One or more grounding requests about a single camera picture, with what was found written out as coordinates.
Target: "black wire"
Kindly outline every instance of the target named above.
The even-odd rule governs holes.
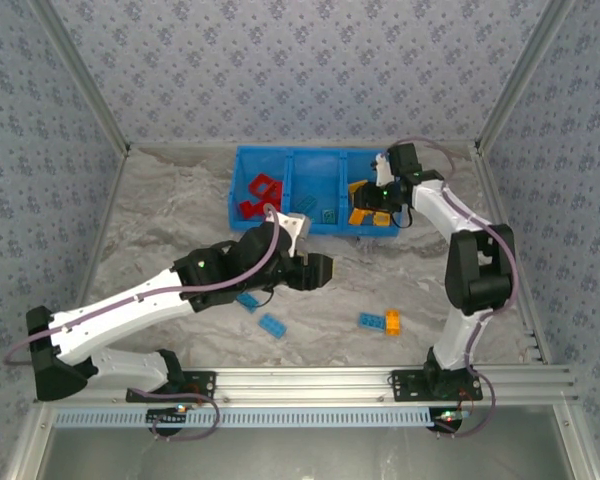
[[[269,298],[267,298],[266,302],[261,303],[260,305],[256,305],[253,308],[260,308],[260,307],[264,307],[267,303],[269,303],[271,301],[271,299],[273,298],[273,294],[275,293],[275,290],[271,290],[271,295],[269,295]]]
[[[407,208],[407,215],[409,215],[409,225],[407,225],[407,226],[398,225],[398,222],[396,222],[396,219],[393,218],[393,214],[391,214],[389,216],[391,217],[391,223],[393,223],[396,227],[409,228],[413,224],[413,216],[411,215],[411,208]]]

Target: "red lego brick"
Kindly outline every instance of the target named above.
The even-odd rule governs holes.
[[[249,192],[257,198],[265,198],[267,191],[270,188],[275,188],[275,180],[264,173],[258,174],[256,178],[249,184]]]
[[[249,201],[242,202],[238,205],[238,208],[240,208],[240,213],[242,213],[242,216],[245,220],[249,220],[256,214],[254,207],[255,205],[252,205]]]
[[[282,182],[274,180],[273,184],[267,187],[263,198],[280,201],[282,199]]]
[[[273,208],[275,208],[278,212],[280,211],[280,200],[270,200],[265,198],[264,200],[260,200],[258,203],[256,203],[253,206],[253,211],[255,212],[256,215],[264,215],[264,206],[270,203],[271,205],[273,205]]]

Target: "lego brick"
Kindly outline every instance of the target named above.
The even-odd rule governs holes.
[[[273,181],[273,188],[268,188],[265,192],[265,198],[280,202],[282,200],[282,182]]]
[[[400,312],[398,310],[387,310],[385,332],[387,335],[400,335]]]
[[[388,227],[391,225],[391,217],[388,213],[376,212],[373,215],[373,225],[376,227]]]
[[[307,213],[309,210],[311,210],[313,207],[315,207],[317,203],[317,200],[315,199],[315,197],[312,197],[311,195],[307,195],[306,197],[304,197],[300,203],[298,203],[298,205],[296,205],[294,211],[297,213]]]
[[[280,200],[269,200],[265,198],[264,200],[260,200],[253,206],[253,211],[255,212],[255,215],[264,215],[264,206],[267,203],[270,203],[271,206],[275,208],[278,212],[280,211]]]
[[[322,211],[322,223],[335,224],[336,223],[336,212],[331,209],[323,210]]]
[[[349,195],[353,195],[357,189],[359,189],[362,185],[367,183],[367,180],[361,180],[359,182],[354,182],[349,184]]]
[[[240,305],[246,308],[249,311],[249,313],[255,312],[256,308],[258,308],[258,305],[260,305],[258,299],[256,299],[250,293],[241,293],[236,297],[236,300]]]
[[[361,313],[358,319],[358,326],[370,328],[371,330],[385,331],[385,319],[381,315],[371,315],[370,313]]]
[[[238,208],[240,209],[240,213],[242,213],[242,216],[244,217],[245,220],[249,220],[251,217],[253,217],[255,215],[255,211],[254,211],[253,207],[254,206],[248,200],[245,202],[241,202],[238,205]]]
[[[260,321],[258,322],[262,328],[264,328],[268,333],[273,335],[276,338],[282,338],[282,336],[287,331],[287,327],[285,327],[282,323],[276,320],[274,317],[265,314]]]
[[[351,212],[351,216],[349,217],[349,225],[362,225],[364,217],[366,217],[370,213],[370,210],[361,210],[359,208],[354,208]]]
[[[274,180],[264,173],[259,173],[249,184],[249,193],[254,197],[263,199],[267,194],[271,194],[271,189],[275,189]]]

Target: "black mounting bracket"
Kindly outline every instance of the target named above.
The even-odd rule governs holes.
[[[158,390],[152,393],[199,393],[206,395],[209,398],[213,398],[216,390],[216,379],[217,373],[211,370],[197,370],[190,371],[185,370],[182,372],[182,383],[178,385],[167,385],[160,387]],[[145,398],[142,395],[138,395],[132,390],[127,390],[127,396],[125,400],[128,403],[165,403],[164,398]],[[170,400],[169,402],[177,402],[177,399]],[[195,400],[184,397],[182,403],[196,403]]]
[[[27,312],[29,335],[49,329],[51,310],[40,306]],[[87,381],[98,373],[91,357],[77,365],[67,365],[57,355],[60,349],[51,344],[51,337],[31,343],[31,363],[36,381],[36,397],[41,402],[62,400],[75,395],[87,386]]]
[[[393,370],[389,383],[396,402],[460,402],[467,400],[465,393],[474,401],[483,398],[480,379],[466,368],[442,370],[433,348],[422,369]]]
[[[149,425],[153,425],[153,422],[156,422],[156,419],[159,419],[158,421],[160,423],[182,425],[187,420],[187,415],[185,413],[178,413],[175,408],[160,408],[147,410],[147,414],[144,417],[144,421]],[[180,430],[182,430],[182,428],[156,427],[156,433],[158,435],[162,435],[163,437],[171,437],[178,433]]]

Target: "blue lego brick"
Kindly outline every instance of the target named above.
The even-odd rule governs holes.
[[[336,223],[336,212],[333,210],[323,210],[322,211],[322,223]]]
[[[250,293],[241,293],[236,297],[236,300],[240,305],[249,310],[249,313],[255,312],[256,308],[258,308],[258,305],[260,305],[258,299],[256,299]]]
[[[384,332],[386,320],[380,315],[371,315],[370,313],[361,313],[358,320],[358,326],[362,328],[370,328],[372,330],[380,330]]]
[[[260,319],[258,325],[276,338],[282,338],[282,335],[284,335],[284,333],[287,331],[287,327],[285,327],[282,323],[268,313]]]
[[[294,212],[306,214],[309,210],[316,206],[318,201],[312,195],[304,197],[295,207],[292,207]]]

